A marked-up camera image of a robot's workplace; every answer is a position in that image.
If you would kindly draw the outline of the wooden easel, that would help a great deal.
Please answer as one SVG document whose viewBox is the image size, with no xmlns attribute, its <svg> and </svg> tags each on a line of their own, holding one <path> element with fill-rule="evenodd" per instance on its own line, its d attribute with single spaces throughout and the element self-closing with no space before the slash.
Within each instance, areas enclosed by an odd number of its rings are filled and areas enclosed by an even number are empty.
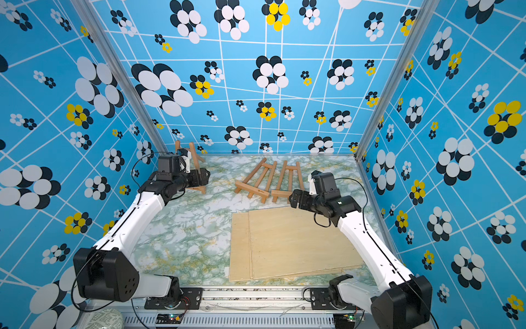
<svg viewBox="0 0 526 329">
<path fill-rule="evenodd" d="M 272 202 L 276 203 L 279 198 L 288 200 L 294 191 L 295 182 L 297 182 L 299 189 L 305 189 L 301 164 L 299 161 L 289 164 L 285 160 L 279 173 L 278 185 L 271 191 Z"/>
<path fill-rule="evenodd" d="M 263 158 L 246 178 L 235 181 L 234 193 L 247 192 L 249 199 L 257 196 L 265 204 L 271 196 L 270 188 L 277 166 L 277 161 L 268 163 L 267 158 Z"/>
<path fill-rule="evenodd" d="M 178 152 L 178 149 L 182 149 L 182 148 L 184 147 L 182 147 L 181 142 L 176 141 L 175 151 Z M 205 160 L 200 155 L 198 155 L 197 148 L 193 142 L 190 142 L 189 146 L 184 149 L 187 149 L 192 154 L 192 159 L 190 160 L 190 176 L 199 183 L 198 170 L 200 168 L 204 168 L 204 167 L 201 167 L 201 163 L 204 163 Z M 197 186 L 189 187 L 189 189 L 194 190 L 194 191 L 200 191 L 203 195 L 206 194 L 206 185 L 198 184 Z"/>
</svg>

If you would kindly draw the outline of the plywood board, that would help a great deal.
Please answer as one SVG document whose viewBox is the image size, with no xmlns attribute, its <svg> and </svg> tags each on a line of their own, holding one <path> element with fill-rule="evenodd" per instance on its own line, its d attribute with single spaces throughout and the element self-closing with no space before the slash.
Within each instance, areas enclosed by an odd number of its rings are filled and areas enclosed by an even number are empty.
<svg viewBox="0 0 526 329">
<path fill-rule="evenodd" d="M 232 215 L 230 282 L 249 281 L 252 279 L 251 239 L 249 213 L 241 212 Z"/>
<path fill-rule="evenodd" d="M 291 207 L 249 211 L 251 270 L 254 279 L 328 274 L 364 264 L 338 228 L 326 218 Z"/>
</svg>

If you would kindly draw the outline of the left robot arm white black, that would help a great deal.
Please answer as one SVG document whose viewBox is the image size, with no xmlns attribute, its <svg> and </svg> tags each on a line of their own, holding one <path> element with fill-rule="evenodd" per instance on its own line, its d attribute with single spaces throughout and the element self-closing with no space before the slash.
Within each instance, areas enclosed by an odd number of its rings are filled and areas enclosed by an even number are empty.
<svg viewBox="0 0 526 329">
<path fill-rule="evenodd" d="M 79 249 L 74 258 L 72 291 L 81 297 L 108 302 L 127 302 L 136 298 L 157 298 L 171 307 L 183 299 L 175 276 L 141 274 L 131 255 L 141 234 L 152 219 L 187 190 L 204 187 L 210 173 L 202 168 L 200 156 L 180 149 L 158 158 L 158 169 L 138 188 L 123 218 L 91 248 Z"/>
</svg>

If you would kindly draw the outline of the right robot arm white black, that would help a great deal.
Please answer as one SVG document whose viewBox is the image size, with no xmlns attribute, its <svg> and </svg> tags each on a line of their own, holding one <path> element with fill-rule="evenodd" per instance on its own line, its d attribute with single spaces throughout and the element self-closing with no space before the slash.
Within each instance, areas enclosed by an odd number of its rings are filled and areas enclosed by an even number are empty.
<svg viewBox="0 0 526 329">
<path fill-rule="evenodd" d="M 375 285 L 351 275 L 341 275 L 327 288 L 332 308 L 357 307 L 370 314 L 378 328 L 437 328 L 431 312 L 433 289 L 424 276 L 415 276 L 388 249 L 372 229 L 364 207 L 350 195 L 341 195 L 331 173 L 313 171 L 309 189 L 295 189 L 288 200 L 292 208 L 322 215 L 338 228 L 369 268 Z"/>
</svg>

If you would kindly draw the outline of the right circuit board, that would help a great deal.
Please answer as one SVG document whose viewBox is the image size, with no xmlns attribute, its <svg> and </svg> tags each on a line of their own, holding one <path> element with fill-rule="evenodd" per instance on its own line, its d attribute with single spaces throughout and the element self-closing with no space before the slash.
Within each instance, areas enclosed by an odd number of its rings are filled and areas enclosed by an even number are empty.
<svg viewBox="0 0 526 329">
<path fill-rule="evenodd" d="M 334 327 L 335 329 L 354 329 L 356 325 L 356 316 L 355 315 L 341 315 L 334 314 Z"/>
</svg>

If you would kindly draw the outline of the circuit board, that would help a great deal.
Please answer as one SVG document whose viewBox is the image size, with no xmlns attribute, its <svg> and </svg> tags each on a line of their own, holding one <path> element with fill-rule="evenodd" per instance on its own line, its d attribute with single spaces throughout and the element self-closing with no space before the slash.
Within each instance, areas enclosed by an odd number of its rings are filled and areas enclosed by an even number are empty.
<svg viewBox="0 0 526 329">
<path fill-rule="evenodd" d="M 334 314 L 334 327 L 335 329 L 354 329 L 356 325 L 356 316 L 355 315 L 341 315 Z"/>
<path fill-rule="evenodd" d="M 184 319 L 184 314 L 159 313 L 156 318 L 156 325 L 180 325 Z"/>
</svg>

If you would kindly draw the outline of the left circuit board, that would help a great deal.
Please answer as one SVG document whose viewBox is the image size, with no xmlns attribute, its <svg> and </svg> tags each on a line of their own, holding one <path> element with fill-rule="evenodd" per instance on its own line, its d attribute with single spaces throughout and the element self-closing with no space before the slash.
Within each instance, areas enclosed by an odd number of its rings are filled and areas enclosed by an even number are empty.
<svg viewBox="0 0 526 329">
<path fill-rule="evenodd" d="M 156 325 L 180 325 L 184 319 L 184 314 L 159 313 L 156 318 Z"/>
</svg>

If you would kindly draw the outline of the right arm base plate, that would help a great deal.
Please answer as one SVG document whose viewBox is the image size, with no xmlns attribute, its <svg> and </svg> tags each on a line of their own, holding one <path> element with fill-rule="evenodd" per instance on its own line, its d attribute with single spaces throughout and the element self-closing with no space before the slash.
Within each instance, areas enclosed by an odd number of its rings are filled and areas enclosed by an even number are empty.
<svg viewBox="0 0 526 329">
<path fill-rule="evenodd" d="M 328 288 L 307 288 L 304 298 L 310 303 L 313 311 L 355 311 L 353 304 L 338 302 L 331 297 Z"/>
</svg>

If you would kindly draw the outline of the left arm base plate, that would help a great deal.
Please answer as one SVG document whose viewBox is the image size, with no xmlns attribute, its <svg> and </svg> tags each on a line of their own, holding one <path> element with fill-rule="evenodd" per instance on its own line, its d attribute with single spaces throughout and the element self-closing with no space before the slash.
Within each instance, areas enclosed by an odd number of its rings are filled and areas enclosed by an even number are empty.
<svg viewBox="0 0 526 329">
<path fill-rule="evenodd" d="M 147 310 L 198 310 L 203 298 L 201 287 L 183 287 L 174 296 L 148 297 L 144 308 Z"/>
</svg>

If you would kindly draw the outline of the aluminium front rail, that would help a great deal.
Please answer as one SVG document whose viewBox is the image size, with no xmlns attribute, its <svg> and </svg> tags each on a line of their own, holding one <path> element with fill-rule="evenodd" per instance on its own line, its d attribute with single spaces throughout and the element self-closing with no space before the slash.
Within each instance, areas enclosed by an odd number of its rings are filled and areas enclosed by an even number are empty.
<svg viewBox="0 0 526 329">
<path fill-rule="evenodd" d="M 376 328 L 372 315 L 355 311 L 313 311 L 307 288 L 325 286 L 202 286 L 198 310 L 147 310 L 146 298 L 115 302 L 124 328 L 335 328 L 334 314 L 355 315 L 355 328 Z M 184 314 L 180 325 L 156 325 L 159 313 Z"/>
</svg>

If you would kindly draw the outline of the right aluminium corner post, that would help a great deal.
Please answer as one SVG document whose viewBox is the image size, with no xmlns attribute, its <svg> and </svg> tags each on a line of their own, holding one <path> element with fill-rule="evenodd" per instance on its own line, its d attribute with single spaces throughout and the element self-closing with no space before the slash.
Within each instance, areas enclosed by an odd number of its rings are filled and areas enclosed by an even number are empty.
<svg viewBox="0 0 526 329">
<path fill-rule="evenodd" d="M 405 71 L 409 61 L 411 61 L 412 56 L 414 55 L 414 52 L 416 51 L 423 34 L 427 30 L 427 27 L 430 24 L 431 18 L 433 17 L 433 14 L 439 3 L 439 0 L 423 1 L 422 6 L 418 11 L 416 23 L 412 28 L 412 31 L 409 33 L 409 36 L 406 38 L 403 47 L 401 48 L 401 53 L 399 54 L 394 64 L 393 70 L 387 79 L 384 89 L 381 92 L 379 104 L 375 107 L 375 110 L 373 111 L 367 124 L 366 130 L 364 131 L 364 134 L 359 142 L 358 150 L 355 155 L 356 161 L 359 161 L 363 154 L 367 151 L 368 145 L 370 144 L 373 135 L 375 134 L 375 130 L 377 129 L 377 124 L 388 108 L 389 101 L 393 98 L 393 95 L 401 82 L 403 72 Z"/>
</svg>

